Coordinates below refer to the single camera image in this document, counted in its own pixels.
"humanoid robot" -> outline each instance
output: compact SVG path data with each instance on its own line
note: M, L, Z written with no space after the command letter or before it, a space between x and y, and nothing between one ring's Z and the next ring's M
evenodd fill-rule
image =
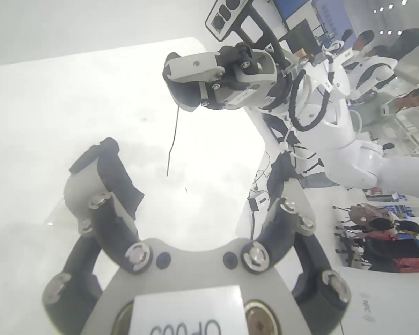
M331 181L419 197L419 158L383 158L379 144L357 139L345 100L351 95L350 81L341 62L329 52L298 59L283 51L252 2L217 0L206 20L219 41L236 32L243 41L236 47L166 58L163 78L178 106L186 111L200 105L213 110L250 107L287 119L301 145L323 161ZM248 16L263 32L256 42L241 27ZM269 45L273 50L265 49ZM397 63L373 60L366 67L374 72Z
M340 63L328 53L301 62L286 57L252 2L217 0L206 21L218 40L235 31L243 43L215 53L168 56L163 78L178 106L187 111L200 105L213 110L248 106L287 115L301 142L323 159L329 177L345 185L401 190L393 179L416 180L417 161L386 162L379 145L355 139L345 102L350 88ZM264 33L255 43L241 28L247 16ZM269 44L271 52L265 50ZM325 335L337 327L350 302L350 289L331 269L314 235L315 219L292 202L292 195L301 192L299 183L284 184L256 239L236 239L208 252L184 252L158 239L140 241L133 220L143 194L133 186L118 152L117 143L106 139L69 170L64 199L81 236L42 295L49 318L63 335L186 335L185 314L165 322L160 310L153 310L155 326L143 332L145 319L137 317L139 298L173 293L178 300L184 291L205 288L217 293L227 286L240 289L238 303L251 335ZM419 183L417 192L409 194L419 196ZM275 269L291 247L303 269L292 291ZM104 291L93 275L101 250L120 267ZM217 308L217 297L211 300ZM230 321L231 313L222 317ZM228 332L218 321L200 322L197 331L189 332ZM211 332L208 324L213 324ZM245 334L240 328L238 333Z
M235 2L226 7L233 15ZM246 6L251 2L243 0L241 4ZM227 16L223 9L217 14L222 16L222 13ZM274 37L266 25L263 27L267 30L266 37ZM276 39L272 43L275 49L279 47ZM189 95L189 100L180 106L187 110L200 104L236 109L262 97L262 107L275 110L278 107L275 100L265 99L264 94L278 80L290 79L290 72L283 73L281 69L288 67L283 56L273 59L273 53L252 50L248 44L221 52L182 58L178 67L172 60L169 62L169 75L182 78L181 82L167 79L171 91L177 84L180 93ZM240 65L235 66L239 61L242 61ZM179 75L177 71L181 68L185 72ZM239 81L240 77L248 83ZM233 93L223 88L228 85L237 86L238 91ZM332 89L330 83L325 85ZM249 93L247 87L259 92ZM276 92L277 96L282 98L281 90ZM189 324L187 314L179 310L181 295L189 291L193 300L208 303L211 308L222 308L224 298L218 297L218 290L233 287L239 295L232 299L241 306L244 321L243 326L236 323L237 334L327 335L337 327L350 302L350 289L331 269L314 235L316 222L311 211L302 210L292 201L292 196L302 193L297 180L284 184L256 239L235 239L207 252L184 252L158 239L140 241L134 217L144 195L133 186L118 152L116 141L105 139L92 146L69 169L71 176L64 189L64 199L77 218L81 236L62 272L47 284L42 295L49 318L63 335L233 333L227 324L234 321L234 308L201 319L206 322L193 319L197 321L195 324ZM275 269L291 247L295 248L303 269L293 291L286 287ZM93 274L101 250L120 267L104 291ZM199 297L202 289L206 295ZM140 301L163 294L168 298L172 295L175 317L153 308L150 315L155 323L152 328L146 328L149 324L146 318L140 317L144 309Z

